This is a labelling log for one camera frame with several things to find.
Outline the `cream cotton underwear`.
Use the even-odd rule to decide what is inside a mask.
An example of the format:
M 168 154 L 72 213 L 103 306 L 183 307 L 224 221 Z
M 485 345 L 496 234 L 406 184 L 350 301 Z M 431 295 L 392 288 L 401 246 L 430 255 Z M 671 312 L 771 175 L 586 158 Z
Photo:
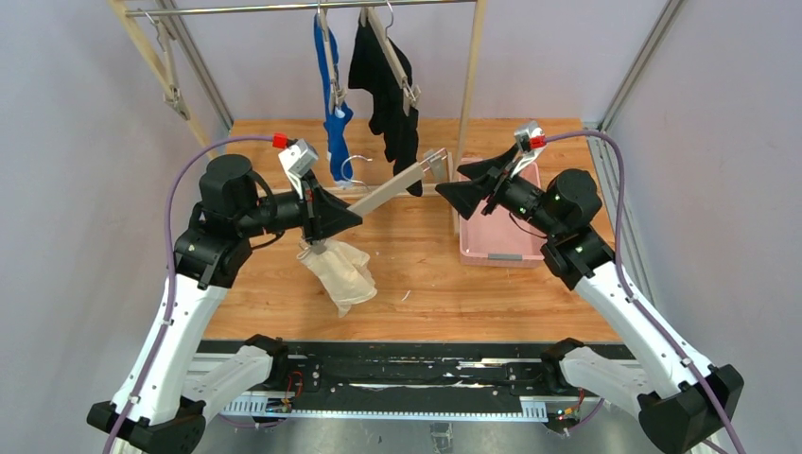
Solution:
M 375 279 L 368 269 L 370 256 L 346 242 L 328 238 L 305 245 L 296 258 L 321 282 L 339 318 L 377 295 Z

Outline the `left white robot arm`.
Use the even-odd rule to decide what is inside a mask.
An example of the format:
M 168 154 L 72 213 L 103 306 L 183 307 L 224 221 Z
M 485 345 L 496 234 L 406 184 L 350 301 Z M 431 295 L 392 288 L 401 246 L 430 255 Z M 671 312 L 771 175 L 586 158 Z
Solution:
M 362 222 L 312 171 L 294 189 L 275 194 L 239 154 L 212 160 L 199 187 L 186 231 L 167 240 L 163 300 L 143 349 L 114 397 L 94 404 L 87 416 L 113 441 L 146 453 L 190 453 L 209 422 L 244 392 L 290 383 L 287 345 L 263 335 L 245 340 L 202 377 L 187 376 L 207 325 L 253 253 L 252 239 L 273 241 L 299 228 L 313 242 Z

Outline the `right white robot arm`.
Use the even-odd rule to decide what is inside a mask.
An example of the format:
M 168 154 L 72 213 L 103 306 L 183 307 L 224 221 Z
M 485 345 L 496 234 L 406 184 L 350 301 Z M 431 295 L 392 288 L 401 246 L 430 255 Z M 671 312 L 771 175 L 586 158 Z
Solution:
M 602 201 L 585 170 L 560 172 L 546 187 L 525 179 L 514 150 L 461 165 L 461 179 L 437 192 L 464 219 L 498 208 L 545 236 L 549 271 L 590 303 L 639 363 L 627 368 L 567 338 L 541 357 L 556 392 L 581 389 L 625 410 L 664 453 L 684 453 L 728 428 L 743 388 L 731 365 L 717 366 L 691 347 L 636 287 L 592 227 Z

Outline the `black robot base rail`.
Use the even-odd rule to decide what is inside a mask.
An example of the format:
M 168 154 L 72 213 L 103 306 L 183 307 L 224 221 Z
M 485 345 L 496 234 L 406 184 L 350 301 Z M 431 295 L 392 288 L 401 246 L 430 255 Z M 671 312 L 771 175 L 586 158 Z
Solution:
M 292 341 L 288 378 L 253 385 L 225 416 L 267 419 L 288 397 L 291 418 L 547 422 L 574 404 L 554 392 L 543 342 Z

